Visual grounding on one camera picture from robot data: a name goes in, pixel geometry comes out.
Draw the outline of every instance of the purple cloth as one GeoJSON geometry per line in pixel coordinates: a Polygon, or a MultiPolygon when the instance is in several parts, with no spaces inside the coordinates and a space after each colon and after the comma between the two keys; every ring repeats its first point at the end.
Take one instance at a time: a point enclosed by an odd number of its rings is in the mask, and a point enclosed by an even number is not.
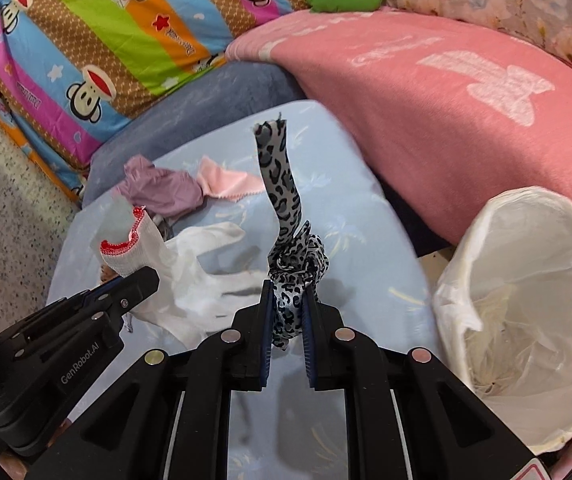
{"type": "Polygon", "coordinates": [[[183,216],[204,201],[201,187],[187,171],[156,168],[142,155],[135,155],[124,165],[126,178],[115,190],[135,206],[163,217],[183,216]]]}

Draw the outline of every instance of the pink blanket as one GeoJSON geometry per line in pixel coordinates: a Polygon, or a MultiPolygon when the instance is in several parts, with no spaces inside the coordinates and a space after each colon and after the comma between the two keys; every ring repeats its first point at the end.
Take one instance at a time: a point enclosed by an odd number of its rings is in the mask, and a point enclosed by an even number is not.
{"type": "Polygon", "coordinates": [[[247,32],[226,57],[293,73],[451,242],[502,191],[572,199],[572,68],[528,43],[392,9],[302,10],[247,32]]]}

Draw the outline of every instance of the leopard print scrunchie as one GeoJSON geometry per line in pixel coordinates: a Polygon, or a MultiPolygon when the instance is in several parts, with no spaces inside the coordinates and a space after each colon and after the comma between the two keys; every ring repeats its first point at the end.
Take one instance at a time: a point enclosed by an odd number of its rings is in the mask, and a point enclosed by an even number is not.
{"type": "Polygon", "coordinates": [[[286,151],[286,121],[255,126],[259,168],[268,197],[279,219],[279,236],[268,254],[268,276],[274,284],[277,311],[272,343],[285,349],[288,340],[301,333],[304,291],[316,285],[328,268],[322,240],[310,234],[309,222],[301,222],[301,200],[290,171],[286,151]]]}

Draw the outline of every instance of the red star print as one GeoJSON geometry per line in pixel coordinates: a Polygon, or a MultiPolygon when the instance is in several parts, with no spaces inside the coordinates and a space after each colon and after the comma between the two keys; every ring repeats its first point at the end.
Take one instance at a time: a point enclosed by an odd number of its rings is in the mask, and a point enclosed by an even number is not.
{"type": "Polygon", "coordinates": [[[170,16],[164,16],[163,14],[157,14],[157,19],[153,21],[153,27],[160,32],[164,28],[170,27],[170,16]]]}

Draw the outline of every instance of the dark blue fabric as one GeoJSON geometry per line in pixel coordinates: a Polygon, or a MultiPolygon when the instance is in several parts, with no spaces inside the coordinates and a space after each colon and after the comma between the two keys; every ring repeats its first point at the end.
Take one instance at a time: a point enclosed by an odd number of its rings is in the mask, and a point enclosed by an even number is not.
{"type": "Polygon", "coordinates": [[[157,103],[97,150],[83,205],[122,180],[133,155],[155,160],[226,124],[305,98],[293,76],[276,65],[227,63],[157,103]]]}

